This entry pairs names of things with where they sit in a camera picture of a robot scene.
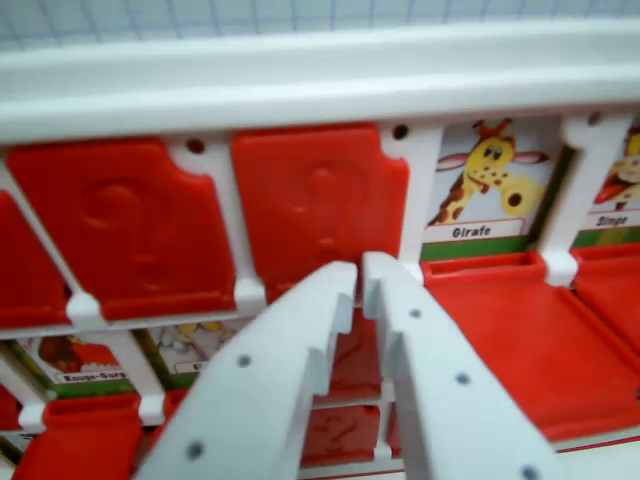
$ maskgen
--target guess who game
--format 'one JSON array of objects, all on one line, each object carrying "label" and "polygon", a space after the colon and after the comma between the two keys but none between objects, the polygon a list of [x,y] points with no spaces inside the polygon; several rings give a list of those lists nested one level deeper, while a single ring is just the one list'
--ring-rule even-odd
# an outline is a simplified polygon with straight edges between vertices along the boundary
[{"label": "guess who game", "polygon": [[444,132],[423,260],[525,250],[560,162],[557,117],[481,120]]},{"label": "guess who game", "polygon": [[251,319],[172,325],[136,332],[165,388],[187,388],[198,372]]},{"label": "guess who game", "polygon": [[640,241],[640,116],[587,215],[574,247]]},{"label": "guess who game", "polygon": [[134,391],[104,345],[65,335],[19,339],[9,346],[34,376],[61,398]]}]

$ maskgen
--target white plastic bar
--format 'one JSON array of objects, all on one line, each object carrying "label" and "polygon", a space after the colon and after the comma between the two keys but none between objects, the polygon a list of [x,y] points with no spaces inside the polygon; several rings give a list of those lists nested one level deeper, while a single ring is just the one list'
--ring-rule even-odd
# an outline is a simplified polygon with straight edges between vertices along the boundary
[{"label": "white plastic bar", "polygon": [[569,250],[632,120],[631,113],[594,113],[563,119],[562,137],[578,153],[562,181],[538,241],[537,249],[547,264],[548,284],[568,286],[573,282],[578,263]]},{"label": "white plastic bar", "polygon": [[126,330],[92,332],[79,335],[79,338],[87,343],[104,345],[111,350],[140,395],[138,414],[142,424],[145,426],[162,425],[165,421],[165,391],[133,334]]},{"label": "white plastic bar", "polygon": [[16,466],[4,455],[0,454],[0,480],[11,480]]},{"label": "white plastic bar", "polygon": [[200,373],[136,480],[293,480],[314,394],[326,394],[338,333],[351,330],[356,266],[306,277]]},{"label": "white plastic bar", "polygon": [[[204,151],[194,154],[185,148],[191,138],[204,144]],[[167,139],[173,160],[184,170],[209,175],[216,186],[218,203],[236,269],[234,300],[242,316],[258,314],[267,306],[265,287],[254,264],[242,202],[231,161],[231,138],[221,134],[194,134]]]},{"label": "white plastic bar", "polygon": [[27,433],[44,432],[42,414],[47,406],[44,388],[9,351],[0,344],[0,380],[2,385],[22,404],[18,423]]},{"label": "white plastic bar", "polygon": [[6,189],[11,194],[25,221],[29,224],[29,227],[31,227],[36,237],[38,237],[40,244],[49,254],[60,275],[62,275],[64,281],[69,286],[72,296],[67,303],[66,314],[69,320],[71,320],[73,328],[77,331],[105,328],[107,322],[102,318],[100,305],[92,295],[83,290],[82,285],[80,285],[71,268],[67,265],[58,247],[56,247],[53,239],[49,236],[49,232],[47,232],[35,210],[33,210],[31,204],[24,196],[20,186],[13,178],[13,175],[11,175],[3,159],[0,159],[0,188]]},{"label": "white plastic bar", "polygon": [[638,44],[545,20],[5,53],[0,144],[630,105]]},{"label": "white plastic bar", "polygon": [[551,445],[433,296],[387,254],[366,253],[363,268],[407,478],[565,478]]},{"label": "white plastic bar", "polygon": [[[404,138],[393,137],[396,125],[405,125]],[[422,237],[427,228],[427,212],[442,144],[443,127],[427,121],[406,121],[380,125],[382,149],[390,157],[403,158],[410,171],[405,201],[402,236],[398,259],[419,282],[424,281],[420,268]]]}]

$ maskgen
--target white plastic frame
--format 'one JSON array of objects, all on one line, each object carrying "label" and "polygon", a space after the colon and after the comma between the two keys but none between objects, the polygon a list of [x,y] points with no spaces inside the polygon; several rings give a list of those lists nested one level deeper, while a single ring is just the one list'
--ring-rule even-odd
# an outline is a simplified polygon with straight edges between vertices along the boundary
[{"label": "white plastic frame", "polygon": [[[253,267],[225,137],[225,132],[242,128],[378,121],[383,150],[404,157],[411,168],[399,259],[420,279],[422,232],[442,128],[506,114],[633,109],[640,105],[640,52],[635,48],[639,43],[638,20],[588,20],[274,35],[260,42],[149,42],[2,55],[0,145],[165,135],[181,167],[216,180],[238,272],[238,311],[105,322],[98,303],[82,290],[3,167],[1,176],[8,178],[11,193],[73,292],[67,313],[74,325],[3,331],[0,337],[140,328],[202,317],[224,320],[252,316],[264,308],[264,287]],[[390,135],[397,123],[410,128],[402,141]],[[180,145],[194,132],[207,132],[208,153],[203,159],[194,159]],[[590,191],[582,185],[583,177],[573,178],[571,192]],[[554,211],[559,213],[552,220],[566,208]],[[545,260],[554,263],[550,272],[564,272],[551,273],[548,279],[560,284],[575,270],[567,263],[564,239],[577,231],[575,225],[556,223],[557,228],[547,229],[553,234],[545,235],[540,247]]]}]

